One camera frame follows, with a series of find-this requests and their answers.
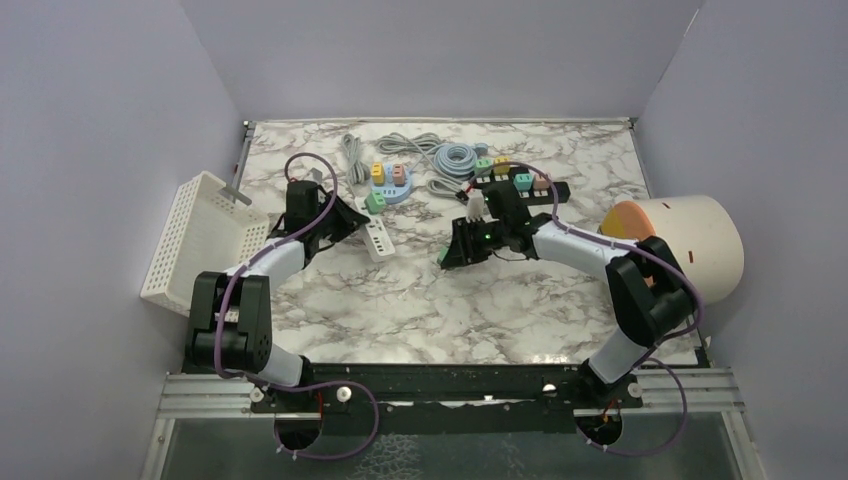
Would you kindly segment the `white power strip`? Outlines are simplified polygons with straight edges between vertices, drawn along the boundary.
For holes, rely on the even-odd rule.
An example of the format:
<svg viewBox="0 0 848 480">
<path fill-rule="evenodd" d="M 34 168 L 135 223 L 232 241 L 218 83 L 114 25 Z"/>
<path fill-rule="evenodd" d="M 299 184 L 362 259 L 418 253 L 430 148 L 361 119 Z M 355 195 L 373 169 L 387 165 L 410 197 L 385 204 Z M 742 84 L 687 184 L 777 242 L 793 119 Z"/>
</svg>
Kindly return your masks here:
<svg viewBox="0 0 848 480">
<path fill-rule="evenodd" d="M 359 233 L 371 260 L 376 263 L 388 260 L 396 253 L 396 249 L 382 219 L 367 210 L 364 198 L 355 198 L 354 205 L 358 212 L 368 219 L 368 222 L 359 228 Z"/>
</svg>

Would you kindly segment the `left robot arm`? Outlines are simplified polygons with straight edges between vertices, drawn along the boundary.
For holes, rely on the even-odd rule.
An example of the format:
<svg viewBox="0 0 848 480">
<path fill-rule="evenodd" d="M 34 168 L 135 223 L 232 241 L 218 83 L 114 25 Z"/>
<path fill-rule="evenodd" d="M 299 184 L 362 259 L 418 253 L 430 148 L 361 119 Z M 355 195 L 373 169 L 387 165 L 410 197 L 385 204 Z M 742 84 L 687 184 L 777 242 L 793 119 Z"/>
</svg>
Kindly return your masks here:
<svg viewBox="0 0 848 480">
<path fill-rule="evenodd" d="M 193 286 L 187 362 L 224 378 L 250 376 L 276 386 L 285 407 L 298 411 L 313 401 L 310 363 L 272 339 L 272 294 L 304 270 L 321 242 L 340 242 L 371 219 L 314 181 L 296 181 L 286 193 L 281 228 L 245 264 L 205 271 Z"/>
</svg>

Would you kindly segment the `pink plug adapter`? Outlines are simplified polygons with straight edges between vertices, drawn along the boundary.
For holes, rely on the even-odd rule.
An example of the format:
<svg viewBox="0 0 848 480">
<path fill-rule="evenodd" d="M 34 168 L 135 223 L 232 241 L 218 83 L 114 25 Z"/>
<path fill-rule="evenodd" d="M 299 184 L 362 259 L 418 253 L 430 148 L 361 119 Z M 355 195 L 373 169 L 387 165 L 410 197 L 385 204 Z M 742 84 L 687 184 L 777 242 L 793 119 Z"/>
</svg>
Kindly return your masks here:
<svg viewBox="0 0 848 480">
<path fill-rule="evenodd" d="M 396 187 L 403 187 L 407 183 L 407 174 L 405 166 L 402 164 L 394 164 L 391 168 L 392 183 Z"/>
</svg>

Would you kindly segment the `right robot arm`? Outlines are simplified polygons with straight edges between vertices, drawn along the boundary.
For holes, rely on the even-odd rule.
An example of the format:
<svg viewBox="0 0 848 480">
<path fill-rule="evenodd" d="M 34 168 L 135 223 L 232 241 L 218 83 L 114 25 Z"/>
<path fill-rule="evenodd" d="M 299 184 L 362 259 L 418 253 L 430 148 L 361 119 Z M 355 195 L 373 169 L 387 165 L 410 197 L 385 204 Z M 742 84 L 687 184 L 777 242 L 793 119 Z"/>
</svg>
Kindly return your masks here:
<svg viewBox="0 0 848 480">
<path fill-rule="evenodd" d="M 660 237 L 623 240 L 567 225 L 548 213 L 531 214 L 518 190 L 504 182 L 488 186 L 481 200 L 492 218 L 456 218 L 440 254 L 444 270 L 470 266 L 508 248 L 530 260 L 566 265 L 603 281 L 617 327 L 577 371 L 577 393 L 587 405 L 612 399 L 635 368 L 665 341 L 691 332 L 704 301 Z"/>
</svg>

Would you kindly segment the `yellow plug adapter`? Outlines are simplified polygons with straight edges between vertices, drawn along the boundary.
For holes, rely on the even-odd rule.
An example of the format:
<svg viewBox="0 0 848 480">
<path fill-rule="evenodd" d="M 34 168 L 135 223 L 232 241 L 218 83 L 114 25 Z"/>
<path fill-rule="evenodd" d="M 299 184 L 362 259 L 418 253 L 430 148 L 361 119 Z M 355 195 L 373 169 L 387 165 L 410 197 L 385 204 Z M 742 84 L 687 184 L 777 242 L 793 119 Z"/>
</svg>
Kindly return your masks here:
<svg viewBox="0 0 848 480">
<path fill-rule="evenodd" d="M 385 184 L 385 170 L 382 163 L 376 162 L 371 166 L 371 180 L 375 186 L 383 186 Z"/>
</svg>

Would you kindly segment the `round blue power socket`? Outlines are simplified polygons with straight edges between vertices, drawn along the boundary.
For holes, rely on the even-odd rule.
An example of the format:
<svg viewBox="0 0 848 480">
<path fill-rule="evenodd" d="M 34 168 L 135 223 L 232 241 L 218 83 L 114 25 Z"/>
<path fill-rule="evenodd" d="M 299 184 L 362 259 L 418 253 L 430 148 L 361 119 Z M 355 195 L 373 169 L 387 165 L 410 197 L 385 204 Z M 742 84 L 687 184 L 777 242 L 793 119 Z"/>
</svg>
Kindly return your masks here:
<svg viewBox="0 0 848 480">
<path fill-rule="evenodd" d="M 387 205 L 394 205 L 404 201 L 410 196 L 413 189 L 413 179 L 414 175 L 408 170 L 405 170 L 403 173 L 404 183 L 402 185 L 397 185 L 394 180 L 394 175 L 391 172 L 388 172 L 384 175 L 384 182 L 380 185 L 371 180 L 370 188 L 372 191 L 379 193 Z"/>
</svg>

